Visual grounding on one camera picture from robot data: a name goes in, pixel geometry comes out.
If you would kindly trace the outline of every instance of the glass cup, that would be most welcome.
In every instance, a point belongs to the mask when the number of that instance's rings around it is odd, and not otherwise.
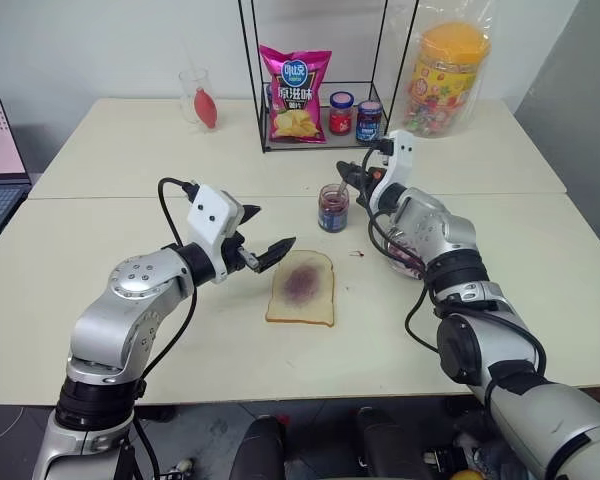
[[[217,110],[209,73],[203,68],[184,70],[178,75],[182,85],[180,109],[184,119],[202,130],[216,128]]]

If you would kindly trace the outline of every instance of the red sauce jar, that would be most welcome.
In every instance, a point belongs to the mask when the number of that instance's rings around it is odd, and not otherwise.
[[[334,135],[347,135],[351,132],[353,95],[349,92],[336,92],[329,98],[329,103],[329,130]]]

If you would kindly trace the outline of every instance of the robotic arm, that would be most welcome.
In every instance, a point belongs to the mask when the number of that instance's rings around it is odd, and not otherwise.
[[[391,212],[390,226],[424,265],[424,282],[441,318],[442,370],[467,385],[538,480],[600,480],[600,404],[544,377],[544,350],[497,283],[489,280],[472,223],[434,197],[406,188],[413,137],[382,139],[385,168],[338,163],[372,213]]]
[[[253,255],[236,229],[260,208],[241,205],[206,185],[189,187],[193,242],[117,265],[104,293],[78,319],[67,377],[47,422],[34,480],[131,478],[137,467],[128,442],[133,406],[144,393],[162,320],[195,296],[196,287],[222,282],[245,265],[263,272],[293,246],[295,238],[287,238]]]

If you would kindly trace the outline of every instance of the black metal shelf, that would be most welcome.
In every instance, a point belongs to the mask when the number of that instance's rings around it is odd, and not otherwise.
[[[262,60],[260,58],[260,52],[258,46],[260,45],[258,39],[258,27],[256,22],[256,9],[254,6],[254,0],[248,0],[251,7],[251,18],[253,21],[253,41],[256,45],[256,52],[258,56],[258,71],[260,73],[260,82],[259,86],[257,86],[256,80],[254,78],[253,67],[251,65],[251,54],[249,52],[249,41],[247,35],[247,28],[245,25],[245,15],[243,9],[243,1],[247,0],[238,0],[238,8],[240,10],[240,23],[242,25],[242,35],[244,39],[244,47],[247,56],[247,65],[249,67],[249,79],[251,81],[251,91],[253,94],[253,104],[256,112],[256,120],[258,122],[258,130],[260,133],[260,144],[262,146],[262,152],[270,152],[270,151],[289,151],[289,150],[324,150],[324,149],[340,149],[340,148],[368,148],[366,145],[361,145],[356,141],[355,137],[355,118],[353,122],[353,126],[351,132],[347,135],[334,135],[329,131],[329,95],[331,93],[338,90],[346,90],[351,91],[351,89],[355,89],[357,92],[353,93],[354,98],[356,99],[356,105],[365,100],[374,100],[379,102],[382,105],[382,121],[381,121],[381,129],[380,131],[383,134],[387,133],[387,129],[389,128],[389,122],[391,121],[391,115],[393,114],[393,109],[395,106],[396,95],[398,92],[398,88],[400,86],[400,78],[402,76],[402,70],[404,68],[404,61],[407,56],[407,49],[409,47],[409,41],[411,39],[411,33],[413,31],[413,25],[416,19],[416,15],[418,12],[418,5],[420,0],[415,0],[415,5],[413,7],[413,12],[411,15],[411,22],[409,24],[409,29],[407,32],[407,37],[404,45],[404,49],[402,51],[402,56],[400,59],[400,65],[398,69],[398,76],[395,81],[395,87],[393,88],[393,92],[391,94],[391,101],[389,102],[389,108],[387,109],[387,102],[383,101],[382,98],[378,95],[378,90],[375,84],[376,78],[376,70],[378,66],[378,55],[380,52],[380,45],[382,42],[382,34],[384,31],[384,25],[387,15],[387,7],[389,5],[389,0],[384,0],[384,7],[382,10],[382,21],[380,23],[380,31],[378,34],[378,44],[376,47],[375,58],[373,61],[373,69],[371,72],[370,80],[347,80],[343,82],[333,82],[333,81],[325,81],[322,82],[320,87],[320,117],[322,130],[324,131],[324,135],[326,138],[326,143],[303,143],[303,142],[295,142],[295,141],[271,141],[269,139],[269,128],[270,128],[270,117],[267,105],[267,95],[266,95],[266,86],[269,82],[265,82],[264,77],[262,75]]]

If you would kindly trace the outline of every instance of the bread slice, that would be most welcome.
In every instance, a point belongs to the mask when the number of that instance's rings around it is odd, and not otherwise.
[[[267,322],[333,327],[333,264],[310,250],[293,250],[278,265]]]

